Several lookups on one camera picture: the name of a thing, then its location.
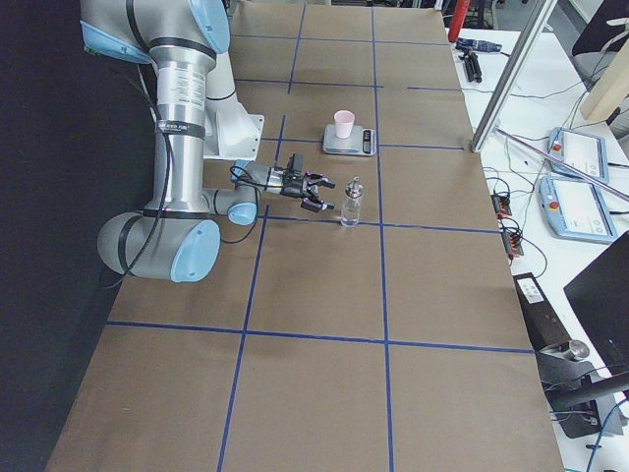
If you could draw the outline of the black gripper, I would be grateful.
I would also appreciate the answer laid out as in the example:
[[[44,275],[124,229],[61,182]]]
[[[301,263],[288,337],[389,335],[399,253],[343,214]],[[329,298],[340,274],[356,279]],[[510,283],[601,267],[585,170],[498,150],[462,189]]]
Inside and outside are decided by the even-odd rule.
[[[333,210],[334,204],[321,200],[319,197],[311,196],[308,187],[322,186],[325,188],[334,188],[336,184],[329,178],[319,173],[311,171],[297,172],[291,169],[285,169],[282,173],[282,189],[280,195],[302,199],[301,208],[312,212],[320,212],[323,210]]]

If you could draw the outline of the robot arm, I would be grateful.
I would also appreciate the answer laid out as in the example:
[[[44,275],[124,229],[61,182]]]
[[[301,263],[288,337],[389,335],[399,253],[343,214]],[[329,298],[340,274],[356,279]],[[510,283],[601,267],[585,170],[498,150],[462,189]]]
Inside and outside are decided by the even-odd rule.
[[[147,97],[154,117],[151,200],[101,228],[97,249],[121,276],[195,282],[222,243],[217,218],[251,226],[269,192],[310,211],[328,208],[329,180],[293,155],[286,166],[257,163],[264,119],[239,101],[229,57],[230,29],[220,1],[85,1],[88,50],[156,72]]]

